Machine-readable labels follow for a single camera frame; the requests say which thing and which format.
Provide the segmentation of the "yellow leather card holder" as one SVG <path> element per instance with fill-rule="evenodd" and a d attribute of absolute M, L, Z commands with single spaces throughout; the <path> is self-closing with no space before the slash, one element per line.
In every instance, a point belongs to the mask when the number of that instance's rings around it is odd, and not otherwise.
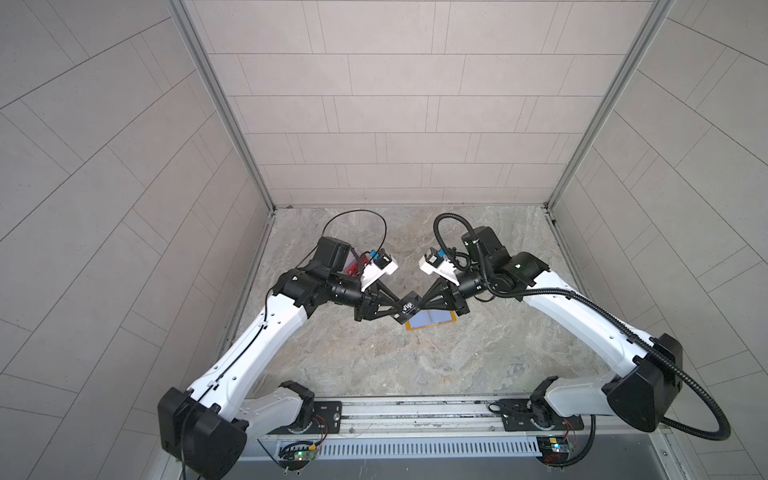
<path fill-rule="evenodd" d="M 406 322 L 407 331 L 453 323 L 457 315 L 447 310 L 422 310 Z"/>

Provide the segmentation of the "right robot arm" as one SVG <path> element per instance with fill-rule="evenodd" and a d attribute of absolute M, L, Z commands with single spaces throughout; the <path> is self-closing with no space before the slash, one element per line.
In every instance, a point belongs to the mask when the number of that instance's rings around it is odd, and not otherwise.
<path fill-rule="evenodd" d="M 651 350 L 681 366 L 682 347 L 676 340 L 653 339 L 620 320 L 605 318 L 579 301 L 576 290 L 538 257 L 528 252 L 508 254 L 489 227 L 463 235 L 462 242 L 469 257 L 463 270 L 436 249 L 420 259 L 420 269 L 437 277 L 419 300 L 420 309 L 463 315 L 468 311 L 467 299 L 484 291 L 495 296 L 511 293 L 575 335 L 610 369 L 596 377 L 543 380 L 528 400 L 538 427 L 552 427 L 556 417 L 601 415 L 616 416 L 640 431 L 656 429 L 682 382 L 639 343 L 645 341 Z"/>

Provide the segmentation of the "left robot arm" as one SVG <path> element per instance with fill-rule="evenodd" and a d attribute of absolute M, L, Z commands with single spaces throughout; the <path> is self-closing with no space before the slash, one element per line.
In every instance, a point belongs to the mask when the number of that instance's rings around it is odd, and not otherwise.
<path fill-rule="evenodd" d="M 381 286 L 398 265 L 379 251 L 358 276 L 345 270 L 349 243 L 322 237 L 313 258 L 281 274 L 265 306 L 235 343 L 186 390 L 170 388 L 158 403 L 162 449 L 188 471 L 221 479 L 237 463 L 249 437 L 286 427 L 303 433 L 314 422 L 314 393 L 295 381 L 280 384 L 250 406 L 243 404 L 283 344 L 328 302 L 353 308 L 358 320 L 393 314 L 396 299 Z"/>

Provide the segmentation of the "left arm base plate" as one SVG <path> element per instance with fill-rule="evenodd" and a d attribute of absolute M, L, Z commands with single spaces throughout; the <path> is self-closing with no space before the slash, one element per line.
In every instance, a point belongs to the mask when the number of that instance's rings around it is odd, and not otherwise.
<path fill-rule="evenodd" d="M 341 401 L 316 401 L 313 405 L 310 422 L 305 428 L 283 426 L 272 430 L 270 435 L 338 434 L 342 408 Z"/>

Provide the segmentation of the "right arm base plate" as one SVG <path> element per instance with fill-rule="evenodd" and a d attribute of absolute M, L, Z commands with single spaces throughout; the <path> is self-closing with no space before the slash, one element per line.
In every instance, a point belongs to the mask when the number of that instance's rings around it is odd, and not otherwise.
<path fill-rule="evenodd" d="M 505 432 L 562 431 L 584 429 L 580 416 L 560 417 L 545 402 L 525 398 L 499 399 L 487 406 L 501 418 Z"/>

